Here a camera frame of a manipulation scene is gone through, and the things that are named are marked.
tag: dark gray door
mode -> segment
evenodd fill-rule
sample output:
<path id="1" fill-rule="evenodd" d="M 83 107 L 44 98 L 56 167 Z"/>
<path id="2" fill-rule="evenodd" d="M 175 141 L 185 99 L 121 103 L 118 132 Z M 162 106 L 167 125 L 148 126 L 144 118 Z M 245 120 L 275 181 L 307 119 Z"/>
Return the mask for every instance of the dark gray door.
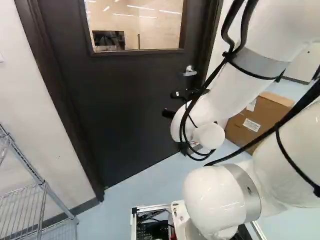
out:
<path id="1" fill-rule="evenodd" d="M 200 82 L 205 75 L 200 63 L 205 62 L 201 58 L 206 18 L 213 3 L 38 2 L 104 185 L 110 187 L 175 154 L 170 121 L 162 117 L 162 110 L 181 106 L 170 93 L 187 87 L 182 73 L 188 65 L 200 73 L 188 82 Z"/>

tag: cardboard box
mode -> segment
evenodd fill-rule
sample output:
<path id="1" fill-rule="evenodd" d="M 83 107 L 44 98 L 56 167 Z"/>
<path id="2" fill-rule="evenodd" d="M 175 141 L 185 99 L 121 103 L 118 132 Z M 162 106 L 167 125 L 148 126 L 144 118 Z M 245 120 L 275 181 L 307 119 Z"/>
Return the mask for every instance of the cardboard box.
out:
<path id="1" fill-rule="evenodd" d="M 291 99 L 273 94 L 261 93 L 242 112 L 229 119 L 225 128 L 225 137 L 239 147 L 272 128 L 293 107 Z M 247 150 L 253 154 L 260 143 Z"/>

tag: black cable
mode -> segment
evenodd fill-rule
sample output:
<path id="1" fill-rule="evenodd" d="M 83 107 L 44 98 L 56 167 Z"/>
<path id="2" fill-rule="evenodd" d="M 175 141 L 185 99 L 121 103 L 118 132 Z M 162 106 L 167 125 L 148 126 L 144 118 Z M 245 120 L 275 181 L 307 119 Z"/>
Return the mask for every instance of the black cable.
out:
<path id="1" fill-rule="evenodd" d="M 243 152 L 245 152 L 247 149 L 251 148 L 253 145 L 257 144 L 261 140 L 265 139 L 269 135 L 273 134 L 277 128 L 282 127 L 285 123 L 287 123 L 289 120 L 291 120 L 294 116 L 296 116 L 298 113 L 300 113 L 303 109 L 305 109 L 309 104 L 311 104 L 317 97 L 320 96 L 320 81 L 318 80 L 304 95 L 303 97 L 293 106 L 293 108 L 290 109 L 290 111 L 278 122 L 264 132 L 262 135 L 258 136 L 256 139 L 249 142 L 247 145 L 239 148 L 237 151 L 219 158 L 217 160 L 208 162 L 204 166 L 212 166 L 218 163 L 221 163 L 223 161 L 229 160 Z"/>
<path id="2" fill-rule="evenodd" d="M 293 167 L 293 169 L 300 175 L 300 177 L 303 178 L 304 181 L 306 181 L 311 187 L 313 187 L 313 193 L 320 198 L 320 186 L 317 185 L 314 181 L 312 181 L 297 165 L 296 163 L 292 160 L 292 158 L 289 156 L 287 153 L 284 145 L 281 142 L 280 138 L 280 133 L 279 133 L 279 127 L 276 124 L 275 126 L 275 137 L 276 137 L 276 142 L 278 143 L 278 146 L 281 150 L 281 153 L 285 157 L 285 159 L 288 161 L 288 163 Z"/>
<path id="3" fill-rule="evenodd" d="M 155 219 L 155 218 L 148 218 L 146 219 L 145 221 L 148 221 L 148 220 L 153 220 L 155 222 L 159 222 L 159 223 L 165 223 L 167 220 L 158 220 L 158 219 Z M 175 228 L 173 225 L 169 224 L 169 223 L 165 223 L 166 225 L 172 227 L 173 229 Z"/>
<path id="4" fill-rule="evenodd" d="M 188 141 L 187 138 L 187 134 L 186 134 L 186 122 L 187 122 L 187 118 L 188 115 L 191 112 L 191 109 L 195 106 L 195 104 L 197 103 L 198 99 L 200 98 L 200 96 L 202 95 L 202 93 L 207 89 L 207 87 L 209 86 L 209 84 L 213 81 L 213 79 L 215 79 L 215 77 L 218 75 L 219 71 L 222 69 L 222 67 L 226 64 L 227 60 L 226 58 L 222 60 L 222 62 L 219 64 L 219 66 L 213 71 L 213 73 L 209 76 L 209 78 L 204 82 L 204 84 L 201 86 L 200 90 L 199 90 L 199 94 L 193 96 L 193 99 L 191 100 L 189 106 L 187 107 L 186 111 L 184 112 L 182 119 L 181 119 L 181 124 L 180 124 L 180 128 L 179 128 L 179 137 L 180 137 L 180 141 L 181 142 L 185 142 L 188 147 L 196 154 L 200 155 L 200 156 L 204 156 L 204 158 L 195 158 L 193 156 L 191 156 L 189 153 L 186 153 L 186 155 L 188 157 L 190 157 L 191 159 L 195 160 L 195 161 L 204 161 L 205 159 L 207 159 L 208 157 L 210 157 L 210 155 L 212 153 L 215 152 L 214 150 L 211 150 L 209 153 L 200 153 L 197 152 L 196 150 L 193 149 L 193 147 L 191 146 L 191 144 Z"/>
<path id="5" fill-rule="evenodd" d="M 259 0 L 248 0 L 245 5 L 242 19 L 241 19 L 241 30 L 240 30 L 240 45 L 233 51 L 233 55 L 239 53 L 246 45 L 247 37 L 248 37 L 248 29 L 249 29 L 249 22 L 254 12 L 254 9 L 257 5 Z"/>
<path id="6" fill-rule="evenodd" d="M 187 110 L 187 101 L 186 101 L 184 104 L 185 104 L 185 110 Z M 193 126 L 197 129 L 198 126 L 197 126 L 197 125 L 195 124 L 195 122 L 192 120 L 190 114 L 188 115 L 188 117 L 189 117 L 191 123 L 193 124 Z"/>
<path id="7" fill-rule="evenodd" d="M 219 66 L 213 71 L 213 73 L 209 76 L 209 78 L 204 82 L 204 84 L 201 86 L 200 90 L 198 91 L 198 94 L 194 95 L 189 106 L 186 108 L 186 111 L 184 112 L 182 119 L 181 119 L 181 124 L 180 124 L 180 128 L 179 128 L 179 138 L 180 138 L 180 142 L 185 142 L 188 146 L 188 148 L 194 152 L 195 154 L 202 156 L 203 158 L 196 158 L 191 156 L 188 151 L 186 152 L 186 155 L 195 160 L 195 161 L 204 161 L 206 160 L 209 156 L 211 156 L 214 152 L 215 149 L 211 150 L 209 153 L 200 153 L 198 151 L 196 151 L 191 144 L 188 141 L 187 138 L 187 134 L 186 134 L 186 122 L 188 117 L 190 118 L 192 124 L 194 126 L 196 126 L 196 124 L 194 123 L 194 121 L 191 119 L 190 117 L 190 112 L 192 110 L 192 108 L 196 105 L 198 99 L 200 98 L 200 96 L 205 92 L 205 90 L 207 89 L 207 87 L 210 85 L 210 83 L 213 81 L 213 79 L 215 79 L 215 77 L 218 75 L 218 73 L 220 72 L 220 70 L 223 68 L 223 66 L 227 63 L 230 62 L 231 58 L 233 56 L 235 56 L 235 54 L 232 52 L 234 47 L 235 47 L 235 43 L 234 41 L 229 37 L 228 31 L 229 28 L 232 24 L 232 22 L 235 19 L 235 16 L 237 15 L 239 9 L 241 8 L 242 4 L 243 4 L 244 0 L 234 0 L 227 15 L 226 18 L 223 22 L 222 28 L 221 28 L 221 36 L 222 39 L 224 41 L 226 41 L 229 44 L 229 53 L 228 55 L 226 55 L 224 57 L 224 59 L 222 60 L 222 62 L 219 64 Z M 248 28 L 249 28 L 249 21 L 251 19 L 251 15 L 252 12 L 255 8 L 255 6 L 257 5 L 258 0 L 248 0 L 244 12 L 243 12 L 243 16 L 242 16 L 242 21 L 241 21 L 241 43 L 240 46 L 235 50 L 238 51 L 240 49 L 240 47 L 242 48 L 246 42 L 247 42 L 247 35 L 248 35 Z"/>
<path id="8" fill-rule="evenodd" d="M 235 48 L 235 42 L 231 39 L 228 32 L 230 29 L 231 24 L 233 23 L 239 9 L 241 8 L 242 4 L 245 0 L 234 0 L 231 4 L 231 7 L 225 17 L 221 28 L 221 37 L 222 39 L 229 44 L 229 53 L 231 53 Z"/>

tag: black strap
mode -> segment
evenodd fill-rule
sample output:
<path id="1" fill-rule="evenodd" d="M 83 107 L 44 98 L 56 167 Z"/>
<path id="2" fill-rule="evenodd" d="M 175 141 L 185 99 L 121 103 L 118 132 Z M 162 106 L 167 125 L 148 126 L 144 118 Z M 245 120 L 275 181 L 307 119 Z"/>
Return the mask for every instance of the black strap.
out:
<path id="1" fill-rule="evenodd" d="M 308 184 L 310 184 L 314 191 L 314 195 L 316 195 L 318 198 L 320 198 L 320 186 L 317 185 L 314 181 L 312 181 L 296 164 L 295 162 L 291 159 L 287 151 L 285 150 L 285 147 L 283 146 L 281 139 L 280 139 L 280 134 L 279 134 L 279 124 L 276 123 L 274 125 L 275 128 L 275 137 L 276 141 L 278 143 L 278 146 L 284 155 L 285 159 L 288 161 L 288 163 L 293 167 L 293 169 L 305 180 Z"/>
<path id="2" fill-rule="evenodd" d="M 235 64 L 235 63 L 233 62 L 234 56 L 233 56 L 232 53 L 224 52 L 224 53 L 222 54 L 222 56 L 224 56 L 224 57 L 227 59 L 227 62 L 230 63 L 232 66 L 234 66 L 236 69 L 238 69 L 240 72 L 243 72 L 244 74 L 247 74 L 247 75 L 249 75 L 249 76 L 251 76 L 251 77 L 254 77 L 254 78 L 256 78 L 256 79 L 275 80 L 275 79 L 279 78 L 279 77 L 282 75 L 282 73 L 281 73 L 279 76 L 274 76 L 274 77 L 260 76 L 260 75 L 257 75 L 257 74 L 255 74 L 255 73 L 252 73 L 252 72 L 250 72 L 250 71 L 247 71 L 247 70 L 243 69 L 242 67 L 238 66 L 237 64 Z"/>

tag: door lever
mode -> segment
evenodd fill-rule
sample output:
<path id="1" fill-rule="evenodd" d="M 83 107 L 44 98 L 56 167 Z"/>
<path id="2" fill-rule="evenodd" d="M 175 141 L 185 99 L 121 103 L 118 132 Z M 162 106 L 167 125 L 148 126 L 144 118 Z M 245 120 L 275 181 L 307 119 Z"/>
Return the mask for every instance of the door lever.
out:
<path id="1" fill-rule="evenodd" d="M 186 67 L 185 72 L 183 73 L 184 77 L 194 76 L 197 75 L 197 71 L 194 70 L 192 65 Z"/>

